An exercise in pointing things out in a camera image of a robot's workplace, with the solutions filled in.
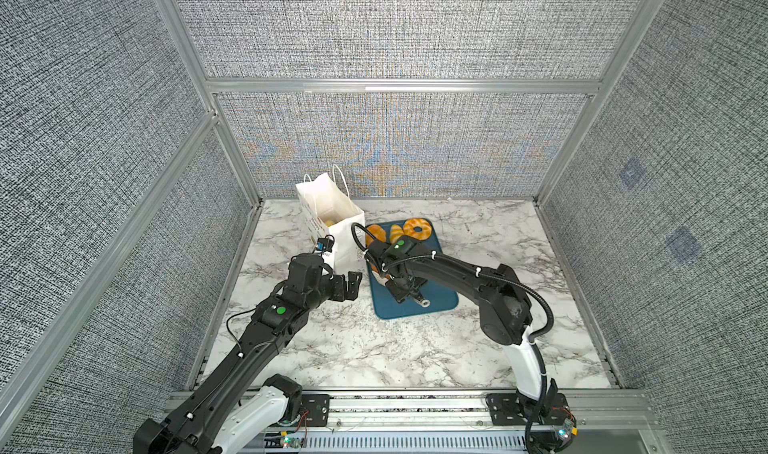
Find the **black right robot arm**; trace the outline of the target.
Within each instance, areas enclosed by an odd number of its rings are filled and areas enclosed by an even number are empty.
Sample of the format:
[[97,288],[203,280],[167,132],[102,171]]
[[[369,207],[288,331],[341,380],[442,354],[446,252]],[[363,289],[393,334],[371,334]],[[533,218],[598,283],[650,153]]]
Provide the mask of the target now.
[[547,403],[549,382],[536,340],[551,331],[554,314],[511,267],[473,265],[408,236],[395,243],[373,240],[363,248],[363,256],[398,303],[407,298],[425,302],[421,288],[428,282],[471,301],[478,308],[481,331],[508,354],[521,402],[537,408]]

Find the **white paper bag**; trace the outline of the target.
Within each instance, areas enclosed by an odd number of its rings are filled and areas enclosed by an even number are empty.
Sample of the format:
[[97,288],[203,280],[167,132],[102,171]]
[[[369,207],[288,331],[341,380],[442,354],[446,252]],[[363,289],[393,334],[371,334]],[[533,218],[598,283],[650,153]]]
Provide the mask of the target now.
[[354,270],[362,258],[362,250],[355,243],[352,225],[363,225],[365,213],[350,198],[349,186],[340,167],[333,165],[330,174],[323,173],[314,179],[306,174],[295,189],[311,240],[327,235],[334,238],[331,253],[324,254],[323,258],[337,273]]

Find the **small striped bread roll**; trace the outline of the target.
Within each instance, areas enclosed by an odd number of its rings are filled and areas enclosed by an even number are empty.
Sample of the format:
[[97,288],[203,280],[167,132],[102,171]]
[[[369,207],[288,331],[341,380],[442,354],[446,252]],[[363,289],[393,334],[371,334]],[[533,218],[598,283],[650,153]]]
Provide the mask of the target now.
[[396,244],[403,235],[404,235],[404,231],[401,226],[392,225],[389,233],[389,242],[391,244]]

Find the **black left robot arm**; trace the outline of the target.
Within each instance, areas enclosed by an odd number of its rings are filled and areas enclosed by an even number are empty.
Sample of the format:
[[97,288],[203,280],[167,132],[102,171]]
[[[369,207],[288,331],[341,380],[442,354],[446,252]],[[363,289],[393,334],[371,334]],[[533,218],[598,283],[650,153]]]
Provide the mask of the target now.
[[338,274],[318,253],[294,256],[288,276],[250,310],[251,321],[217,368],[164,420],[146,420],[133,438],[136,453],[237,453],[273,425],[300,419],[302,387],[283,375],[242,399],[258,374],[326,301],[354,301],[362,275]]

